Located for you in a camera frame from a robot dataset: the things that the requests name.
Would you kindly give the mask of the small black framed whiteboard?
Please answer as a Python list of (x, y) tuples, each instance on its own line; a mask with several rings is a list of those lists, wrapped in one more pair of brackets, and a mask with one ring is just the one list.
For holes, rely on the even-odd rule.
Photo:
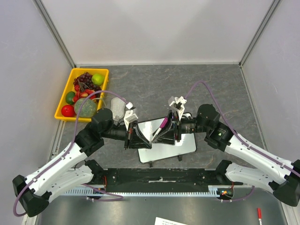
[[(164, 118), (143, 121), (138, 124), (143, 135), (150, 141), (152, 133), (161, 125)], [(139, 160), (141, 163), (150, 163), (157, 160), (177, 157), (196, 151), (196, 140), (194, 134), (183, 134), (179, 142), (174, 145), (153, 143), (151, 149), (138, 149)]]

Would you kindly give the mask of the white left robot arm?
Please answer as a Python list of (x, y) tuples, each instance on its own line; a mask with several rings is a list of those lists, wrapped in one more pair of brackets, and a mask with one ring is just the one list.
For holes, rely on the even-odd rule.
[(66, 172), (103, 147), (104, 138), (124, 141), (126, 149), (151, 149), (150, 141), (139, 129), (137, 117), (133, 115), (134, 110), (127, 112), (131, 122), (117, 126), (110, 109), (98, 110), (91, 122), (76, 134), (59, 155), (27, 176), (17, 175), (12, 181), (15, 204), (22, 205), (25, 210), (23, 215), (38, 215), (56, 196), (77, 185), (89, 182), (99, 184), (103, 173), (97, 162), (87, 162), (83, 167), (83, 174), (72, 173), (66, 177)]

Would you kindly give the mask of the white marker with magenta cap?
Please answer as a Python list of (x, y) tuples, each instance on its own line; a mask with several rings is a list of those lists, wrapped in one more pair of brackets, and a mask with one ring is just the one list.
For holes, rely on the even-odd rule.
[(168, 118), (165, 117), (162, 121), (162, 123), (160, 124), (159, 128), (155, 131), (153, 138), (156, 137), (160, 131), (166, 126), (166, 124), (168, 123)]

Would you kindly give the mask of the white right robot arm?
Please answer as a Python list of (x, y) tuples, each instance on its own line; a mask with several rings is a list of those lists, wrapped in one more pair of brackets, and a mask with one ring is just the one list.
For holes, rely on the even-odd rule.
[(272, 193), (279, 201), (296, 207), (300, 202), (300, 162), (278, 157), (258, 147), (220, 122), (220, 114), (210, 104), (199, 106), (196, 117), (180, 117), (169, 112), (152, 134), (151, 143), (174, 145), (183, 134), (205, 133), (212, 148), (236, 156), (252, 168), (223, 160), (215, 172), (219, 184), (241, 182)]

